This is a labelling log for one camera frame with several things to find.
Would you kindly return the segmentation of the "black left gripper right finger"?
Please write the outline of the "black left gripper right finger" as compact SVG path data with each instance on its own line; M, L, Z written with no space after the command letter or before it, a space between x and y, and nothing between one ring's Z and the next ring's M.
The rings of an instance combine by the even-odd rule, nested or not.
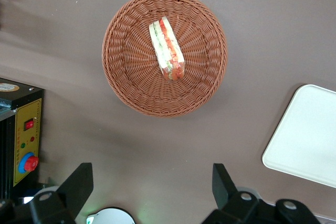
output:
M319 223L303 203L280 199L270 205L253 193L238 190L223 164L213 164L212 191L217 209L203 223Z

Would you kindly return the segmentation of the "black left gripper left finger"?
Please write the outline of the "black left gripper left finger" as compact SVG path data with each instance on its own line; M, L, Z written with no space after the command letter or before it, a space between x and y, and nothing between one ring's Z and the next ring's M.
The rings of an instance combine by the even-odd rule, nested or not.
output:
M92 191L92 164L82 163L56 190L44 188L26 204L2 199L1 223L75 223Z

